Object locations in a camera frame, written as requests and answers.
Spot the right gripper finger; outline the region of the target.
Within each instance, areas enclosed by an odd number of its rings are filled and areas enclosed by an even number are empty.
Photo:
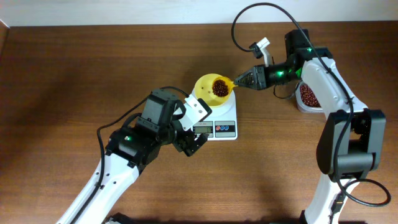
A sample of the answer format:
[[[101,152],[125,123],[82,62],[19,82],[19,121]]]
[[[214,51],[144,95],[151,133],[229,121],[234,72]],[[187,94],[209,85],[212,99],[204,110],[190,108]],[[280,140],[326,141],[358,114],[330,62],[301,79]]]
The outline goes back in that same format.
[[[257,80],[253,77],[236,78],[234,84],[239,87],[257,90]]]
[[[254,69],[252,68],[252,69],[249,69],[249,70],[243,72],[234,80],[236,82],[254,82],[255,77],[256,77],[256,75],[255,75]]]

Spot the yellow measuring scoop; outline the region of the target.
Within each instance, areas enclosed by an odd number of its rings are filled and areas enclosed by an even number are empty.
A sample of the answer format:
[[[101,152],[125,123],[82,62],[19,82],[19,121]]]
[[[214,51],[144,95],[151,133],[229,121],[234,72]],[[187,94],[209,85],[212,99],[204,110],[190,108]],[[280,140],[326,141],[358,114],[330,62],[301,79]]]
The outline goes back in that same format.
[[[212,92],[217,97],[226,97],[232,92],[234,87],[237,87],[237,85],[232,80],[221,76],[215,78],[213,81]]]

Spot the red adzuki beans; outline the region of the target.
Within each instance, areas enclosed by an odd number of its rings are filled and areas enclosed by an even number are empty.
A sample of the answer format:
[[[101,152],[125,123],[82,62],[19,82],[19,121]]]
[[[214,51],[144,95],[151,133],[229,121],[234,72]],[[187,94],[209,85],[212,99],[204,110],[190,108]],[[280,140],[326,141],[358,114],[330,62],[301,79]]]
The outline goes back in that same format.
[[[226,97],[229,94],[229,89],[225,81],[216,80],[212,86],[213,94],[217,97]]]

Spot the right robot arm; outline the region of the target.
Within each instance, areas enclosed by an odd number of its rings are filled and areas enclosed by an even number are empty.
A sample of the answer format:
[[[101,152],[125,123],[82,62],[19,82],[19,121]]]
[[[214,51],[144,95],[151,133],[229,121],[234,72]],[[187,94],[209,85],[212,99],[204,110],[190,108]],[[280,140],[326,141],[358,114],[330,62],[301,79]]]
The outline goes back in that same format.
[[[383,207],[391,201],[365,202],[351,193],[362,182],[385,187],[368,179],[378,168],[386,117],[370,110],[347,86],[332,54],[326,47],[314,47],[308,30],[295,29],[285,35],[287,59],[280,64],[256,65],[234,80],[234,84],[265,90],[278,84],[301,80],[315,94],[326,125],[317,146],[321,177],[310,205],[300,215],[301,223],[338,223],[347,200],[369,207]]]

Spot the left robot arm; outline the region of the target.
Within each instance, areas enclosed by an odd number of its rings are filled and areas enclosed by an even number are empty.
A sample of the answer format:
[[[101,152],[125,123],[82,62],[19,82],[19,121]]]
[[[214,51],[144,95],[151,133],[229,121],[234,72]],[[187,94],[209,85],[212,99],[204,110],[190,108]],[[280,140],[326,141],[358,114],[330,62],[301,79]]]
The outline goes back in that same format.
[[[192,128],[212,113],[211,108],[188,93],[180,100],[174,89],[165,86],[151,91],[141,101],[142,112],[130,109],[119,118],[122,125],[108,142],[98,141],[100,162],[59,223],[102,223],[162,146],[171,144],[190,157],[207,142],[207,134],[197,136]]]

